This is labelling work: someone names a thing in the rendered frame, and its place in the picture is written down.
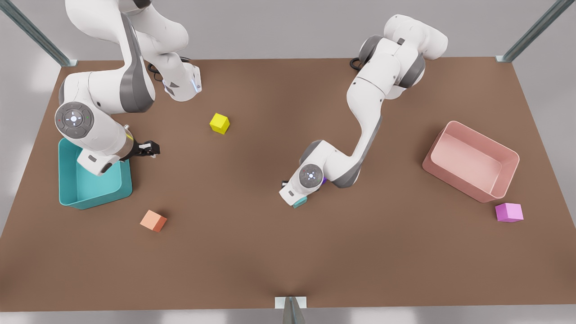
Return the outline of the orange cube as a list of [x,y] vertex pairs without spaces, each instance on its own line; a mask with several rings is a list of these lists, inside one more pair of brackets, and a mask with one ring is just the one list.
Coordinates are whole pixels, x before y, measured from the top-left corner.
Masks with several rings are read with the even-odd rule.
[[162,230],[162,228],[164,227],[166,221],[167,221],[166,217],[161,216],[154,211],[148,210],[146,211],[144,217],[142,218],[139,224],[154,232],[160,232],[160,230]]

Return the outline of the silver frame post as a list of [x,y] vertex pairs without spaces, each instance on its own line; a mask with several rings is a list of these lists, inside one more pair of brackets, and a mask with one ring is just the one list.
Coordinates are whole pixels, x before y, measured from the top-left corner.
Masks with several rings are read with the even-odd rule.
[[49,54],[62,67],[74,67],[78,60],[69,59],[20,9],[10,0],[0,0],[0,10],[6,14],[22,31],[24,31],[45,53]]
[[306,297],[275,297],[275,308],[283,309],[282,324],[306,324],[301,308],[307,308]]
[[553,5],[514,43],[504,55],[497,55],[497,62],[513,62],[527,49],[543,31],[547,29],[561,14],[563,14],[576,0],[556,0]]

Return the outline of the pink cube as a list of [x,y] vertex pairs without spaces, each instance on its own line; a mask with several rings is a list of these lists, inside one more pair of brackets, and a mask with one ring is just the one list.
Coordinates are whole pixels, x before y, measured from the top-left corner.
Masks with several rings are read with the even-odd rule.
[[504,223],[515,223],[524,219],[521,204],[502,203],[495,207],[496,219]]

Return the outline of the yellow cube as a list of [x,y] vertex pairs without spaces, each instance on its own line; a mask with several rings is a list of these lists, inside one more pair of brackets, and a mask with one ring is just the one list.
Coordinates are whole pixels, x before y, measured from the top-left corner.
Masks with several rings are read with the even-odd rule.
[[230,126],[230,121],[227,116],[215,113],[209,123],[211,129],[221,135],[224,135]]

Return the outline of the teal plastic bin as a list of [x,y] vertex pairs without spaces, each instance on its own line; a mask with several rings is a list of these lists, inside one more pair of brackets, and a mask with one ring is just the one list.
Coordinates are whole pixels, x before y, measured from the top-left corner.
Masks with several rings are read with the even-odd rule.
[[132,194],[130,162],[116,162],[101,176],[77,162],[81,148],[66,138],[59,142],[59,201],[84,210],[126,198]]

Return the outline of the pink plastic bin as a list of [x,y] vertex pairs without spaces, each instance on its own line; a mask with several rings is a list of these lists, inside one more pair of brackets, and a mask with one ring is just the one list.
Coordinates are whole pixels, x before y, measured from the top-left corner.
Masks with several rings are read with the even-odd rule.
[[450,121],[438,134],[422,168],[480,203],[503,198],[520,156],[506,146]]

